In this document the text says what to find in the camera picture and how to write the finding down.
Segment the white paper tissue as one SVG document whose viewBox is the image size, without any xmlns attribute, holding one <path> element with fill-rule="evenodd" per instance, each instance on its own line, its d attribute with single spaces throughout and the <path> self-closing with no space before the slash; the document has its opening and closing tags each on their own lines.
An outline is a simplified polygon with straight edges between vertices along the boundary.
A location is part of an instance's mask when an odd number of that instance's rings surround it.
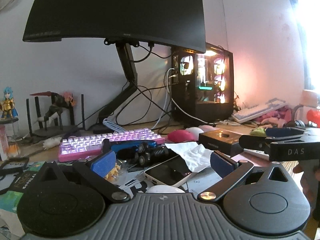
<svg viewBox="0 0 320 240">
<path fill-rule="evenodd" d="M 210 166 L 210 156 L 214 152 L 197 142 L 169 143 L 165 146 L 178 154 L 191 172 L 199 173 Z"/>
</svg>

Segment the packaged yellow waffle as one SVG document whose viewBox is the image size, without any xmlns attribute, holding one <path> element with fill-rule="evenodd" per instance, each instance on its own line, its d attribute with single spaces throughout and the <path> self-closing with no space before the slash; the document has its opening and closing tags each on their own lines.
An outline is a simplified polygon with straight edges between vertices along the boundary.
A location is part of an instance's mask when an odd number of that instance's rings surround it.
<svg viewBox="0 0 320 240">
<path fill-rule="evenodd" d="M 115 182 L 118 177 L 121 175 L 121 165 L 116 164 L 114 168 L 106 176 L 104 176 L 104 179 L 109 182 Z"/>
</svg>

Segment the white remote control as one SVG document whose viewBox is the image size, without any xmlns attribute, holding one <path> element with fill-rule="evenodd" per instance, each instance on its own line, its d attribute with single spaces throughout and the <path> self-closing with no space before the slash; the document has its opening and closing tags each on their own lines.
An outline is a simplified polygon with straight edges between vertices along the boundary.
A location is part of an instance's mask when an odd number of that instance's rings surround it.
<svg viewBox="0 0 320 240">
<path fill-rule="evenodd" d="M 266 161 L 269 161 L 269 155 L 264 153 L 263 151 L 259 151 L 259 150 L 250 150 L 250 149 L 246 149 L 244 148 L 244 152 L 245 153 L 248 153 L 252 156 L 255 156 L 257 158 L 260 158 L 260 159 L 264 159 Z"/>
</svg>

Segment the pink mechanical keyboard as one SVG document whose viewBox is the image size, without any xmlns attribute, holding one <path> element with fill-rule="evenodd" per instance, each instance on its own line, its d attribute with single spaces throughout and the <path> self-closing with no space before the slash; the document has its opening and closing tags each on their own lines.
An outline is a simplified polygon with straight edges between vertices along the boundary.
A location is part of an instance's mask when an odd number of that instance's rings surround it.
<svg viewBox="0 0 320 240">
<path fill-rule="evenodd" d="M 140 128 L 124 132 L 92 134 L 82 137 L 69 137 L 60 143 L 58 160 L 67 162 L 78 159 L 85 159 L 89 156 L 99 155 L 101 145 L 105 139 L 110 142 L 151 140 L 157 144 L 163 144 L 165 139 L 149 128 Z"/>
</svg>

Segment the black charger box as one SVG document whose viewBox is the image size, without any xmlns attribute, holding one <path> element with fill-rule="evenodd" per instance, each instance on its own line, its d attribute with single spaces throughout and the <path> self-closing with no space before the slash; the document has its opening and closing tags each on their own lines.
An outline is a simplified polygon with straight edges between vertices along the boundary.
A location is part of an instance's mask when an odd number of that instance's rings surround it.
<svg viewBox="0 0 320 240">
<path fill-rule="evenodd" d="M 236 156 L 244 150 L 239 144 L 241 135 L 231 131 L 217 129 L 199 134 L 198 143 L 212 151 L 220 151 L 228 156 Z"/>
</svg>

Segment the white blue keyboard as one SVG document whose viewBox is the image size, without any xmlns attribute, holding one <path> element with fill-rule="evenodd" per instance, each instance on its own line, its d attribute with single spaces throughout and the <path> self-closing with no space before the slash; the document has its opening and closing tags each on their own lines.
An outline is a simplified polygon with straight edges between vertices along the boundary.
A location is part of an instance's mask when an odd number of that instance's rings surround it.
<svg viewBox="0 0 320 240">
<path fill-rule="evenodd" d="M 265 103 L 255 105 L 249 108 L 244 108 L 236 113 L 232 114 L 232 118 L 238 122 L 238 123 L 244 123 L 247 121 L 251 121 L 255 118 L 258 118 L 264 114 L 270 113 L 272 111 L 278 110 L 281 107 L 284 107 L 287 105 L 287 102 L 285 100 L 281 100 L 278 98 L 273 98 L 271 100 L 268 100 Z"/>
</svg>

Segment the blue electric shaver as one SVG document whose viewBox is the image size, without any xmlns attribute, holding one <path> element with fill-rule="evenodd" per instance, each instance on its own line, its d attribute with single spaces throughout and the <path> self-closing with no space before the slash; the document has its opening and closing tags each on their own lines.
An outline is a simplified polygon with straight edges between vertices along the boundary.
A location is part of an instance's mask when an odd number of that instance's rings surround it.
<svg viewBox="0 0 320 240">
<path fill-rule="evenodd" d="M 116 158 L 139 163 L 140 166 L 148 164 L 151 160 L 151 152 L 158 146 L 154 140 L 126 140 L 110 141 L 104 139 L 101 145 L 101 153 L 113 151 Z"/>
</svg>

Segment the pale pink computer mouse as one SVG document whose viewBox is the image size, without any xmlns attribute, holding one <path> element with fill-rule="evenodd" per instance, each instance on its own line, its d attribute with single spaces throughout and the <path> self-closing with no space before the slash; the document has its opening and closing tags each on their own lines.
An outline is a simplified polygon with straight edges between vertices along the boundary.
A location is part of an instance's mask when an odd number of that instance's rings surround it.
<svg viewBox="0 0 320 240">
<path fill-rule="evenodd" d="M 204 132 L 210 132 L 210 131 L 215 131 L 219 128 L 211 126 L 211 125 L 200 125 L 199 129 L 201 129 Z"/>
</svg>

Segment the white computer mouse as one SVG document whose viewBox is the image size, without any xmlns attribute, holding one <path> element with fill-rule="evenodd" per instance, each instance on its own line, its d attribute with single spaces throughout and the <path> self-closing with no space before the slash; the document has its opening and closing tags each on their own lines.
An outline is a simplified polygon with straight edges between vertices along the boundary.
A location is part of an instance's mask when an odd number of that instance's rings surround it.
<svg viewBox="0 0 320 240">
<path fill-rule="evenodd" d="M 192 133 L 193 135 L 199 135 L 200 133 L 203 133 L 204 131 L 199 127 L 189 127 L 185 129 L 186 131 Z"/>
</svg>

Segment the black wifi router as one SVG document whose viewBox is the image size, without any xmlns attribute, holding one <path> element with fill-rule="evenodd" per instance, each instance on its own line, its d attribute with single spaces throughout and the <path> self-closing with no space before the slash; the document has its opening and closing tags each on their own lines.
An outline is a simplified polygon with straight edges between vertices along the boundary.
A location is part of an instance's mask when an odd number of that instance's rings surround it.
<svg viewBox="0 0 320 240">
<path fill-rule="evenodd" d="M 71 132 L 77 129 L 75 124 L 74 117 L 74 107 L 77 102 L 73 97 L 73 94 L 70 92 L 64 92 L 62 94 L 56 92 L 39 92 L 31 94 L 34 97 L 35 110 L 36 110 L 36 121 L 39 128 L 37 130 L 33 129 L 33 123 L 31 121 L 30 113 L 30 100 L 26 99 L 26 110 L 27 110 L 27 120 L 29 134 L 31 137 L 39 138 L 49 138 L 56 135 L 62 135 L 67 132 Z M 48 108 L 48 111 L 42 115 L 40 110 L 40 101 L 39 97 L 47 96 L 51 99 L 51 105 Z M 69 125 L 64 125 L 62 122 L 62 113 L 64 110 L 68 111 L 69 114 Z"/>
</svg>

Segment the magenta computer mouse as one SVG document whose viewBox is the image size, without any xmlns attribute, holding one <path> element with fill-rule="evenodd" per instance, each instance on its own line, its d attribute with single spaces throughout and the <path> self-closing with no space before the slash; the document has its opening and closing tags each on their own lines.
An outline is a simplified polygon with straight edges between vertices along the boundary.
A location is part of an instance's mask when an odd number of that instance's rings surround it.
<svg viewBox="0 0 320 240">
<path fill-rule="evenodd" d="M 197 137 L 185 129 L 177 129 L 167 135 L 167 140 L 174 143 L 181 143 L 197 141 Z"/>
</svg>

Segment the white round object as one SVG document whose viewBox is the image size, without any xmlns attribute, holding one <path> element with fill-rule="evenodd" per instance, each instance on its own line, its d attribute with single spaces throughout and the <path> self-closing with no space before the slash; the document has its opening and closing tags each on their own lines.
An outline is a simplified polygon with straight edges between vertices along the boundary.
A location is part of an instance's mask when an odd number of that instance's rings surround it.
<svg viewBox="0 0 320 240">
<path fill-rule="evenodd" d="M 155 185 L 147 189 L 146 193 L 160 193 L 160 194 L 168 194 L 168 193 L 185 193 L 182 189 L 177 187 L 168 186 L 168 185 Z"/>
</svg>

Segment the black flashlight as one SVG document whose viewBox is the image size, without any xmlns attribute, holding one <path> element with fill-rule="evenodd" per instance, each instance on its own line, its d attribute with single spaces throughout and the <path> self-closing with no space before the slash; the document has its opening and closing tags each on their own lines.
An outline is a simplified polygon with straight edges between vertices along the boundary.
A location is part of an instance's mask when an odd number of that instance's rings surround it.
<svg viewBox="0 0 320 240">
<path fill-rule="evenodd" d="M 169 150 L 166 146 L 157 146 L 154 148 L 150 148 L 149 152 L 149 158 L 158 158 L 160 156 L 167 156 L 169 155 Z"/>
</svg>

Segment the pink haired dark figurine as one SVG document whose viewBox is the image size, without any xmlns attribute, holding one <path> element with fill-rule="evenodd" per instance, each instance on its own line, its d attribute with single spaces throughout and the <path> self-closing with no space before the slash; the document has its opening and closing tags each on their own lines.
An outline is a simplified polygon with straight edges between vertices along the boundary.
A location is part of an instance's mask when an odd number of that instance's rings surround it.
<svg viewBox="0 0 320 240">
<path fill-rule="evenodd" d="M 63 92 L 62 94 L 59 94 L 47 91 L 34 93 L 31 94 L 31 96 L 34 96 L 35 98 L 37 96 L 47 96 L 50 97 L 52 101 L 48 111 L 43 116 L 37 114 L 36 122 L 42 122 L 45 124 L 49 122 L 51 124 L 53 121 L 61 117 L 64 109 L 67 109 L 69 110 L 71 125 L 75 124 L 73 108 L 76 106 L 76 100 L 71 92 Z"/>
</svg>

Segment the floral tissue pack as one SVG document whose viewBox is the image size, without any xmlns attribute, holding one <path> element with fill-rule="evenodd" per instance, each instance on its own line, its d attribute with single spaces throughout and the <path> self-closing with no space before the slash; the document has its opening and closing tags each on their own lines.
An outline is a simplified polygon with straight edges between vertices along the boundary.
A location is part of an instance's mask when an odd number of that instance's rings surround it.
<svg viewBox="0 0 320 240">
<path fill-rule="evenodd" d="M 48 170 L 53 167 L 53 163 L 59 165 L 57 161 L 24 163 L 24 166 L 22 163 L 19 166 L 17 163 L 9 165 L 9 171 L 15 168 L 18 170 L 10 174 L 6 172 L 5 179 L 13 179 L 8 187 L 3 187 L 5 182 L 1 181 L 1 210 L 17 213 L 19 201 L 25 193 L 30 194 L 44 181 L 57 180 L 55 173 Z"/>
</svg>

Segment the black rgb computer tower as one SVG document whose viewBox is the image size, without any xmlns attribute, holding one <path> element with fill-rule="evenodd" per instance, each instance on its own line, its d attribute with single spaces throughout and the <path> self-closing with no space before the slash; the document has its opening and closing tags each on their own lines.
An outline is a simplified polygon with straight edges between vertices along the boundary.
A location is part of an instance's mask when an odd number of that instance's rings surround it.
<svg viewBox="0 0 320 240">
<path fill-rule="evenodd" d="M 233 53 L 222 46 L 207 43 L 204 54 L 186 50 L 175 52 L 171 56 L 169 83 L 175 121 L 197 126 L 231 117 Z"/>
</svg>

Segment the blue haired gold figurine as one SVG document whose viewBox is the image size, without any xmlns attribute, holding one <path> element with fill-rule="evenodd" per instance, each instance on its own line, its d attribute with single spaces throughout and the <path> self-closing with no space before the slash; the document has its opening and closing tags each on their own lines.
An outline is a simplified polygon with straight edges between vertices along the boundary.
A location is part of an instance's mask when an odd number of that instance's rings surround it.
<svg viewBox="0 0 320 240">
<path fill-rule="evenodd" d="M 1 124 L 18 121 L 18 113 L 15 108 L 13 90 L 5 87 L 3 90 L 3 100 L 1 101 Z"/>
</svg>

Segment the black curved monitor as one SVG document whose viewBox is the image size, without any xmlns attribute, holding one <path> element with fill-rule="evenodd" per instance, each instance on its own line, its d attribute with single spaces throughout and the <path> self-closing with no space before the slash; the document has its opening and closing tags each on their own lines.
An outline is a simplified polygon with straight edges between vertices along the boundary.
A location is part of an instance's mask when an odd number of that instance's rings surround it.
<svg viewBox="0 0 320 240">
<path fill-rule="evenodd" d="M 134 40 L 206 50 L 203 0 L 35 0 L 23 40 Z"/>
</svg>

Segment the grey wireless charging pad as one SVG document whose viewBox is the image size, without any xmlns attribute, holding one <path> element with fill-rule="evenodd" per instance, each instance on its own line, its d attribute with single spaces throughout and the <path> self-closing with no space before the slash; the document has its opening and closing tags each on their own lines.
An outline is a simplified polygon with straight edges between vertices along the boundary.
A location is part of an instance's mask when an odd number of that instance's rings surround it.
<svg viewBox="0 0 320 240">
<path fill-rule="evenodd" d="M 186 190 L 196 197 L 199 193 L 216 184 L 221 179 L 211 167 L 208 167 L 186 182 Z"/>
</svg>

